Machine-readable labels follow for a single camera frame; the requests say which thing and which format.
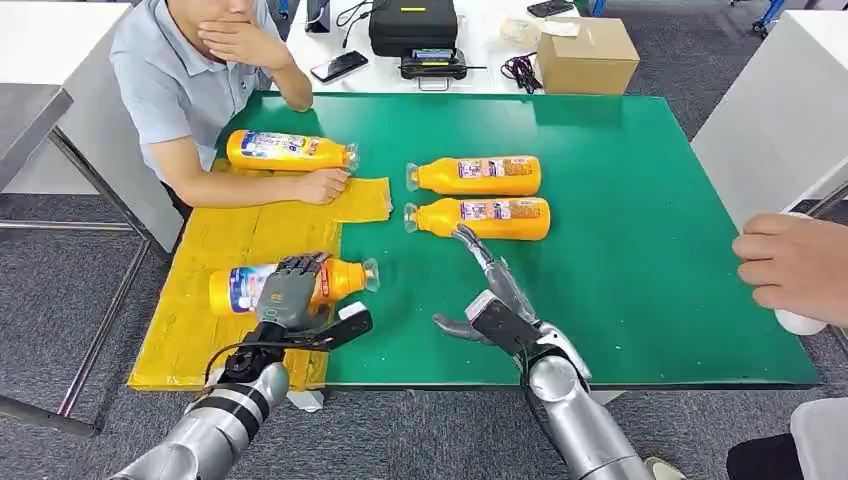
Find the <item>gray carpet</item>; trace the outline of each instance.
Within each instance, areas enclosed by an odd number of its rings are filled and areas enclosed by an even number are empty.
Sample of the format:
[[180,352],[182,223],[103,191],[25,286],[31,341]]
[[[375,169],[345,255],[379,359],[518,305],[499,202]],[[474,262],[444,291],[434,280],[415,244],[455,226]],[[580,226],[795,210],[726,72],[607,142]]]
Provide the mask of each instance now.
[[[611,0],[642,63],[629,92],[665,96],[691,137],[759,45],[764,2]],[[91,197],[0,196],[0,218],[114,220]],[[105,311],[130,235],[0,233],[0,393],[55,409]],[[154,445],[190,395],[124,386],[167,266],[148,255],[76,415],[105,424],[79,438],[0,418],[0,478],[97,479]],[[825,386],[806,391],[631,392],[610,405],[638,452],[692,479],[724,479],[727,449],[787,431],[800,403],[848,393],[830,333],[805,339]],[[335,392],[315,414],[275,412],[233,479],[560,479],[551,447],[514,391]]]

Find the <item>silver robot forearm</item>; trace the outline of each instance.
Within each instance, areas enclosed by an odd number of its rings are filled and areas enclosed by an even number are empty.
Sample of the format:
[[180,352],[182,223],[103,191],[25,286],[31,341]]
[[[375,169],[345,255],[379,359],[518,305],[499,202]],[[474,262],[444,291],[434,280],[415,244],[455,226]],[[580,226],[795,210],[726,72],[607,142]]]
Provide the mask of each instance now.
[[654,480],[606,408],[586,390],[574,365],[547,355],[530,368],[533,394],[575,480]]
[[274,362],[254,382],[217,384],[192,402],[168,436],[112,480],[221,480],[289,388]]

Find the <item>shirt collar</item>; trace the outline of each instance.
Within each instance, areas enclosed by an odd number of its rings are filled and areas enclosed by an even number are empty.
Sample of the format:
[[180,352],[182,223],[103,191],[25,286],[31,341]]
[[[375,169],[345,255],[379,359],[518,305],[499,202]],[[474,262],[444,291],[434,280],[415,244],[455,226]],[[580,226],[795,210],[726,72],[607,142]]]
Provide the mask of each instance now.
[[232,69],[232,66],[230,65],[232,62],[227,62],[227,65],[224,65],[210,60],[198,52],[197,49],[194,48],[194,45],[189,43],[188,39],[186,39],[185,35],[183,35],[183,32],[180,31],[179,27],[177,27],[173,17],[171,17],[171,12],[168,11],[168,5],[165,0],[161,0],[158,5],[156,5],[154,15],[156,16],[156,21],[162,27],[162,33],[168,38],[168,41],[171,43],[171,47],[176,52],[177,56],[180,57],[180,60],[182,60],[186,67],[186,71],[190,76],[206,71],[217,72],[225,68]]

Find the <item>man's hand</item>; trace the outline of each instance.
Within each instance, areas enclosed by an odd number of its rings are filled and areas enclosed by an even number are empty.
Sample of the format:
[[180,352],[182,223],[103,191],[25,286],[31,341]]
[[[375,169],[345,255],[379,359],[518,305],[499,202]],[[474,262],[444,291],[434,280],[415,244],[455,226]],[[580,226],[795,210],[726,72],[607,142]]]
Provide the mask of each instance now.
[[761,306],[848,327],[848,227],[758,215],[733,242],[739,277]]
[[313,205],[330,203],[342,194],[349,178],[350,172],[340,168],[307,173],[297,178],[294,197]]
[[252,23],[203,22],[198,36],[212,55],[230,62],[283,70],[294,64],[286,44]]

